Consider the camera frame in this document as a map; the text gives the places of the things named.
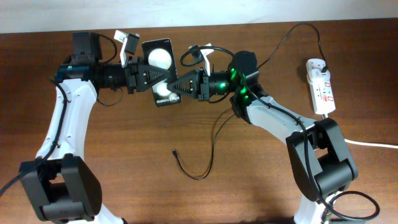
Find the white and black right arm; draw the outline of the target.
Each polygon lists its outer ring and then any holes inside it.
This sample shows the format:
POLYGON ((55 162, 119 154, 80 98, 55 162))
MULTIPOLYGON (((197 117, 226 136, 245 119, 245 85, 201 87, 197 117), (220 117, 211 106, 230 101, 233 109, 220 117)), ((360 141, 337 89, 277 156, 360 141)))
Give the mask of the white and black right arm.
POLYGON ((336 200, 351 192, 349 184, 358 168, 336 121, 301 117, 278 104, 258 82, 255 53, 240 51, 226 71, 200 68, 168 84, 170 91, 207 101, 213 95, 232 93, 234 115, 275 136, 287 146, 295 183, 302 193, 292 223, 363 222, 363 218, 337 212, 336 200))

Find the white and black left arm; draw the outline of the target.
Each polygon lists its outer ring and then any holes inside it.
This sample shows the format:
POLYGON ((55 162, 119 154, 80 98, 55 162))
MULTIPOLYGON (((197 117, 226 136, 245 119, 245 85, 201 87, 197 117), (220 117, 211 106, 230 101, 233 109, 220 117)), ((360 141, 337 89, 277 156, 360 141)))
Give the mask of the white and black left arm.
POLYGON ((74 52, 61 64, 53 83, 57 99, 42 147, 19 168, 22 186, 38 219, 53 223, 124 223, 103 204, 99 180, 84 160, 85 136, 100 89, 128 93, 165 88, 176 78, 170 39, 140 43, 137 34, 117 30, 111 43, 119 63, 103 60, 101 34, 73 35, 74 52), (136 57, 141 45, 144 55, 136 57))

